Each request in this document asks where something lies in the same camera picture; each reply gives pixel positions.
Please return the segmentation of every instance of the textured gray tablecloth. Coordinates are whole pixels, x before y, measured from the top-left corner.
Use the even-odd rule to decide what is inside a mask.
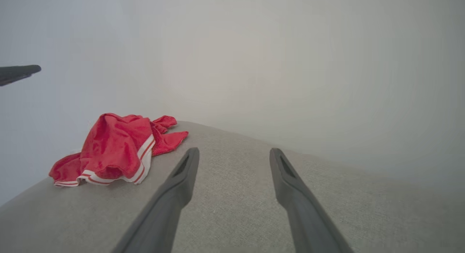
[[[0,252],[109,252],[190,147],[201,152],[173,252],[293,252],[265,142],[190,122],[140,185],[58,188],[46,179],[0,208]],[[465,206],[394,180],[283,150],[355,252],[463,252]]]

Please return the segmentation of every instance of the red cloth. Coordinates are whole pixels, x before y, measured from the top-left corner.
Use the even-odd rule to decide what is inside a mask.
[[[175,150],[189,134],[165,134],[176,124],[170,116],[150,121],[142,116],[103,114],[90,130],[81,153],[60,159],[48,175],[56,186],[78,186],[81,180],[109,185],[120,179],[139,184],[150,170],[150,158]]]

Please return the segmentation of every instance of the plain backdrop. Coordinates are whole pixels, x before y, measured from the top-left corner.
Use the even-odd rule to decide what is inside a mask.
[[[0,0],[0,205],[106,112],[464,194],[465,0]]]

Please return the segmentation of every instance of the crumpled red clothing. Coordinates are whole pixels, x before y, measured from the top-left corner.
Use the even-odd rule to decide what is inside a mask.
[[[150,121],[142,116],[101,115],[90,130],[82,151],[53,165],[49,176],[56,186],[78,186],[82,180],[109,185],[115,180],[141,183],[150,170],[150,157],[175,150],[189,132],[165,134],[174,117]]]

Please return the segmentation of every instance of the white wall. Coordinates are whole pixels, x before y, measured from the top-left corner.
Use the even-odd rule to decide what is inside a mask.
[[[100,114],[160,116],[120,0],[0,0],[0,66],[42,71],[0,88],[0,205],[82,147]]]
[[[465,191],[465,0],[124,0],[164,113]]]

